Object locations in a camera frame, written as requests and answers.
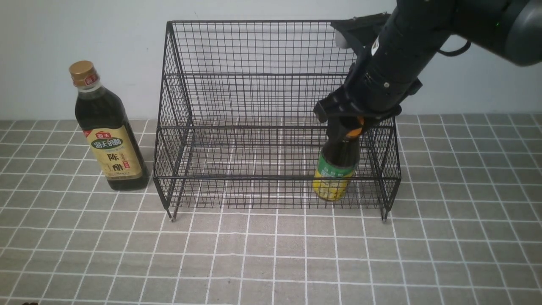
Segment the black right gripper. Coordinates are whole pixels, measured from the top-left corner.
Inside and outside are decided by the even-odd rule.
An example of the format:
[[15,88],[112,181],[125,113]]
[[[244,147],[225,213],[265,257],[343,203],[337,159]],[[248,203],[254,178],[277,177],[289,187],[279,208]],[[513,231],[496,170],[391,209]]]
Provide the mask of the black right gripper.
[[314,106],[319,122],[326,123],[327,138],[341,141],[401,114],[403,100],[422,86],[418,79],[422,70],[422,66],[355,66],[343,85]]

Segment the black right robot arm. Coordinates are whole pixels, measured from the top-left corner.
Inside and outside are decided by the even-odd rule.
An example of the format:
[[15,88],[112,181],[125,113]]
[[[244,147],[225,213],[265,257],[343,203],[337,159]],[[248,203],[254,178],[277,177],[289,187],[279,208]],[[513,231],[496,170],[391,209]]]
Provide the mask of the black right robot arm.
[[541,8],[540,0],[399,0],[391,14],[333,21],[337,45],[357,58],[314,114],[330,141],[363,133],[401,113],[436,54],[458,56],[471,44],[520,67],[540,63]]

